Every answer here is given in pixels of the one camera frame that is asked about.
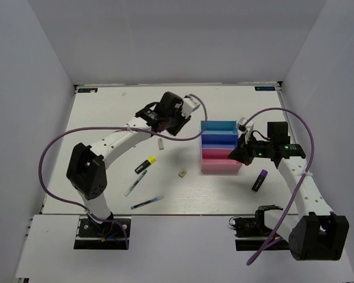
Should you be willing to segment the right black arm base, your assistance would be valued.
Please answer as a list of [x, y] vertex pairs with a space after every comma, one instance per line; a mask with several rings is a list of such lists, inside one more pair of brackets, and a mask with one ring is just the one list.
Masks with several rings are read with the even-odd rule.
[[[273, 228], [268, 228], [265, 223], [264, 214], [267, 211], [282, 213], [283, 208], [277, 205], [259, 206], [252, 217], [233, 216], [228, 224], [235, 230], [236, 251], [256, 251], [267, 239]], [[286, 225], [291, 231], [293, 224], [296, 224], [298, 217], [296, 215], [287, 215], [283, 225]], [[266, 249], [267, 251], [288, 251], [289, 244], [284, 239], [275, 245]]]

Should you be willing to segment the yellow cap black highlighter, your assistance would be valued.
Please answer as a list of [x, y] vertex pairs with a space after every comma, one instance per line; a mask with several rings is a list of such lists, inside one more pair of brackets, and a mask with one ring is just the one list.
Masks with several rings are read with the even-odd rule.
[[155, 156], [151, 156], [135, 168], [135, 173], [140, 174], [156, 161]]

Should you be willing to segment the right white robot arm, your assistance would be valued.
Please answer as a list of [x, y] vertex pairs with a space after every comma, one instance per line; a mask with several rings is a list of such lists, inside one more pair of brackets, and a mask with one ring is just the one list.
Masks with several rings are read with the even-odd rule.
[[306, 154], [291, 143], [287, 122], [269, 122], [267, 137], [254, 137], [254, 124], [241, 118], [241, 132], [229, 159], [249, 165], [255, 158], [271, 160], [294, 196], [297, 216], [286, 216], [277, 228], [297, 261], [338, 261], [349, 230], [345, 216], [337, 215], [325, 202], [313, 176], [307, 171]]

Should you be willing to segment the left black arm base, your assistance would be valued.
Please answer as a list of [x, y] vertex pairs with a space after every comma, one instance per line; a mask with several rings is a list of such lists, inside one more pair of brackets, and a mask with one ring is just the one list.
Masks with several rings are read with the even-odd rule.
[[121, 228], [115, 223], [96, 224], [88, 217], [78, 221], [76, 237], [74, 240], [75, 250], [126, 250], [126, 240], [130, 241], [131, 218], [117, 218]]

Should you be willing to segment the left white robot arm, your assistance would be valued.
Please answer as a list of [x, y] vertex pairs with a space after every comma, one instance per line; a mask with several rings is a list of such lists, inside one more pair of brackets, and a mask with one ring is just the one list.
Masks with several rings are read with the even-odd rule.
[[107, 235], [113, 228], [112, 212], [103, 194], [107, 187], [106, 170], [122, 154], [155, 133], [166, 130], [176, 136], [198, 108], [199, 103], [191, 96], [181, 98], [168, 91], [159, 102], [136, 112], [123, 131], [115, 130], [87, 146], [82, 143], [74, 146], [66, 176], [94, 219], [92, 227], [99, 235]]

